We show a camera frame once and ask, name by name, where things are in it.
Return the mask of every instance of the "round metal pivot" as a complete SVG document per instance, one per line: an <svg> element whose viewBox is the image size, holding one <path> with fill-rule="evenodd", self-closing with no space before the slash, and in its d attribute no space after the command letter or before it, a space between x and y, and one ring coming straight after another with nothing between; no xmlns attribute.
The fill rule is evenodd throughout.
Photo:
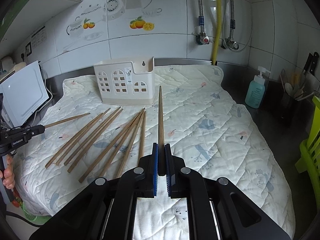
<svg viewBox="0 0 320 240"><path fill-rule="evenodd" d="M106 182L106 180L104 178L97 178L95 182L97 185L101 186Z"/></svg>
<svg viewBox="0 0 320 240"><path fill-rule="evenodd" d="M137 167L137 168L135 168L135 169L133 170L133 172L134 172L135 174L142 174L142 173L143 173L143 168Z"/></svg>
<svg viewBox="0 0 320 240"><path fill-rule="evenodd" d="M190 170L188 167L183 167L183 168L181 168L180 171L181 171L183 174L189 174L191 170Z"/></svg>
<svg viewBox="0 0 320 240"><path fill-rule="evenodd" d="M227 185L228 184L228 179L226 179L226 178L220 178L219 180L218 180L218 182L221 184L221 185Z"/></svg>

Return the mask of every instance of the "yellow gas hose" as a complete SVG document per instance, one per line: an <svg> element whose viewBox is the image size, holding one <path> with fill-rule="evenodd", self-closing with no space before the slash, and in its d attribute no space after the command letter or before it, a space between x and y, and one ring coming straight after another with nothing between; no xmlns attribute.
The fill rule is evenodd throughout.
<svg viewBox="0 0 320 240"><path fill-rule="evenodd" d="M220 34L222 30L222 13L221 13L221 0L217 0L217 32L216 32L216 38L214 41L213 45L213 50L212 50L212 62L211 65L215 65L217 61L217 54L218 54L218 47L219 47L219 39L220 39Z"/></svg>

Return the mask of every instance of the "tiled wall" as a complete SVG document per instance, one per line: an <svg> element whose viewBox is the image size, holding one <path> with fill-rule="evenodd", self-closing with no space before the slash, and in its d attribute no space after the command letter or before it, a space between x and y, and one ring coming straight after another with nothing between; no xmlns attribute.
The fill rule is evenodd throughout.
<svg viewBox="0 0 320 240"><path fill-rule="evenodd" d="M304 0L251 0L253 32L249 66L259 65L278 80L284 68L288 75L303 69L309 53L320 51L320 25ZM316 68L320 79L320 69ZM313 88L319 82L312 81Z"/></svg>
<svg viewBox="0 0 320 240"><path fill-rule="evenodd" d="M251 32L251 5L250 0L234 1L234 39L243 48ZM195 43L194 33L199 33L197 0L130 0L127 4L126 0L83 0L58 14L45 24L46 40L33 48L27 61L40 60L52 77L110 58L151 55L211 59L213 43ZM216 2L203 0L203 4L205 30L214 40ZM138 17L150 23L148 29L141 28L142 21L133 23ZM84 29L86 18L89 25ZM229 22L226 17L226 38ZM15 51L16 62L21 61L30 40L31 35ZM247 65L249 46L241 53L219 48L217 60Z"/></svg>

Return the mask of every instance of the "soap dispenser bottle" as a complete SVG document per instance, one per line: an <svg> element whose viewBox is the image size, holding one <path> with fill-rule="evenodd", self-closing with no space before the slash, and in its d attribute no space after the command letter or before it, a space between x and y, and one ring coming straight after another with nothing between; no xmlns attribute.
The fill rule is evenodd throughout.
<svg viewBox="0 0 320 240"><path fill-rule="evenodd" d="M264 67L259 66L258 71L260 71L260 75L255 75L254 79L250 82L247 96L245 97L245 103L252 108L259 108L260 103L262 101L265 87L264 87L264 78L262 77L262 73L269 72Z"/></svg>

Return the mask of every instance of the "beige basket base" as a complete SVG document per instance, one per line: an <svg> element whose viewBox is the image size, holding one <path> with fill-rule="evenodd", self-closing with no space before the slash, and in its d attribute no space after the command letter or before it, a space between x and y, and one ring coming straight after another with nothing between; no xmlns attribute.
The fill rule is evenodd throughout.
<svg viewBox="0 0 320 240"><path fill-rule="evenodd" d="M118 106L151 106L155 102L156 94L150 99L114 99L102 98L102 103Z"/></svg>

